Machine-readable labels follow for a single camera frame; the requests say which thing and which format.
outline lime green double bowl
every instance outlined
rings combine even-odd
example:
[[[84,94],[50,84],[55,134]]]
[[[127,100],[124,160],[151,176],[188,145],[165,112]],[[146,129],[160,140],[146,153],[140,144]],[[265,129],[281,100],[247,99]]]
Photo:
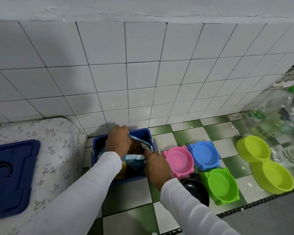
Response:
[[[241,157],[251,165],[258,184],[273,194],[282,194],[294,188],[294,180],[282,165],[270,160],[270,149],[261,138],[250,135],[241,138],[236,148]]]

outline blue lid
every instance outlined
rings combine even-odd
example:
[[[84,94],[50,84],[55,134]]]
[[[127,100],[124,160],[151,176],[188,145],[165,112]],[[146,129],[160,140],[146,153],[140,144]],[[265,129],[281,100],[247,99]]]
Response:
[[[194,158],[194,164],[201,170],[208,170],[220,165],[219,153],[211,141],[199,141],[187,146]]]
[[[39,148],[37,140],[0,145],[0,218],[27,208]]]

